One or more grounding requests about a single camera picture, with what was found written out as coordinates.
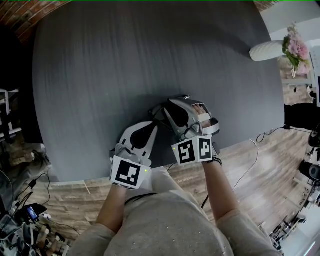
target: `gray table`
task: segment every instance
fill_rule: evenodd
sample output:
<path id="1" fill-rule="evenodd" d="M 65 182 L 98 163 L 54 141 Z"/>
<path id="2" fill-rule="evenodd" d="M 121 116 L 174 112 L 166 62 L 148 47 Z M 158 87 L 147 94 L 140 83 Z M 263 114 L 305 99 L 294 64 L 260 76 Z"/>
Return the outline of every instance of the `gray table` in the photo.
<path id="1" fill-rule="evenodd" d="M 60 181 L 107 177 L 109 150 L 148 109 L 177 94 L 219 120 L 221 148 L 284 123 L 276 60 L 253 2 L 71 2 L 44 18 L 33 55 L 39 127 Z M 174 162 L 160 129 L 153 167 Z"/>

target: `forearm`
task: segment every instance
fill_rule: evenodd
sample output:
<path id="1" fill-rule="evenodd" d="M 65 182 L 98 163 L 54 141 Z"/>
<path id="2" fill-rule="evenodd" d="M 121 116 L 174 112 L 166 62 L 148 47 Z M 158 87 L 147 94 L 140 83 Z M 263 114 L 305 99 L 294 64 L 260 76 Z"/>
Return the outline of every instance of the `forearm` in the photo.
<path id="1" fill-rule="evenodd" d="M 124 187 L 112 185 L 96 223 L 106 226 L 115 233 L 119 231 L 124 219 L 126 191 Z"/>
<path id="2" fill-rule="evenodd" d="M 214 219 L 217 221 L 230 211 L 238 209 L 239 203 L 218 162 L 203 163 L 203 168 L 210 205 Z"/>

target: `hand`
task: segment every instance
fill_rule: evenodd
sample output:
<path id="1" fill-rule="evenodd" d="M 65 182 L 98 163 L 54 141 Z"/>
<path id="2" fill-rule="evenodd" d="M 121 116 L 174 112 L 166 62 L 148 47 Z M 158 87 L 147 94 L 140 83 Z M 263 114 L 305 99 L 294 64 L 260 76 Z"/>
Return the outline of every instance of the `hand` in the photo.
<path id="1" fill-rule="evenodd" d="M 193 108 L 194 108 L 195 112 L 196 112 L 198 115 L 207 113 L 207 112 L 204 110 L 204 108 L 203 108 L 202 106 L 200 106 L 199 104 L 193 105 Z M 210 126 L 211 126 L 210 120 L 203 121 L 203 122 L 201 123 L 201 126 L 202 126 L 202 128 L 210 127 Z"/>

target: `white cable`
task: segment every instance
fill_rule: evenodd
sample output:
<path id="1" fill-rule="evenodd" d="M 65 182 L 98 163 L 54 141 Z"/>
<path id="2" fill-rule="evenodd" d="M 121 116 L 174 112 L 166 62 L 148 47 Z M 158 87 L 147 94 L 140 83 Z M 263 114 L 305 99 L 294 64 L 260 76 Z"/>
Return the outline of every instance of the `white cable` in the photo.
<path id="1" fill-rule="evenodd" d="M 258 152 L 257 152 L 257 154 L 256 154 L 256 160 L 255 160 L 254 164 L 250 167 L 250 169 L 247 170 L 247 171 L 244 173 L 244 175 L 242 175 L 242 177 L 238 180 L 238 182 L 235 184 L 235 186 L 233 187 L 232 190 L 234 190 L 234 189 L 236 188 L 236 186 L 237 186 L 238 183 L 243 179 L 243 177 L 246 176 L 246 174 L 247 174 L 248 172 L 250 172 L 250 171 L 252 170 L 252 168 L 255 167 L 256 163 L 258 162 L 259 150 L 260 150 L 260 149 L 259 149 L 259 147 L 257 146 L 257 144 L 256 144 L 252 139 L 250 139 L 250 141 L 252 141 L 252 142 L 254 143 L 254 145 L 256 146 L 256 148 L 258 149 Z"/>
<path id="2" fill-rule="evenodd" d="M 12 202 L 11 202 L 11 208 L 10 208 L 10 211 L 9 211 L 9 214 L 8 214 L 9 217 L 8 217 L 8 220 L 6 221 L 6 223 L 3 225 L 3 228 L 1 228 L 2 229 L 1 233 L 2 233 L 4 231 L 3 229 L 7 226 L 8 222 L 10 220 L 10 213 L 12 211 L 12 208 L 14 207 L 15 191 L 14 191 L 14 186 L 12 185 L 11 180 L 9 179 L 9 177 L 2 170 L 0 170 L 0 172 L 8 179 L 8 181 L 10 182 L 11 188 L 12 188 Z"/>

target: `flower bouquet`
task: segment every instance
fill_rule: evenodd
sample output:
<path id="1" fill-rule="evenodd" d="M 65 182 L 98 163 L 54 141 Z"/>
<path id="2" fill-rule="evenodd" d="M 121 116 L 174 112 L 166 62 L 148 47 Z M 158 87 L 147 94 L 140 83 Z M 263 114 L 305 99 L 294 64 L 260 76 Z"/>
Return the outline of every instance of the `flower bouquet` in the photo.
<path id="1" fill-rule="evenodd" d="M 295 25 L 288 27 L 288 35 L 283 39 L 282 51 L 291 62 L 294 73 L 298 75 L 309 73 L 309 50 Z"/>

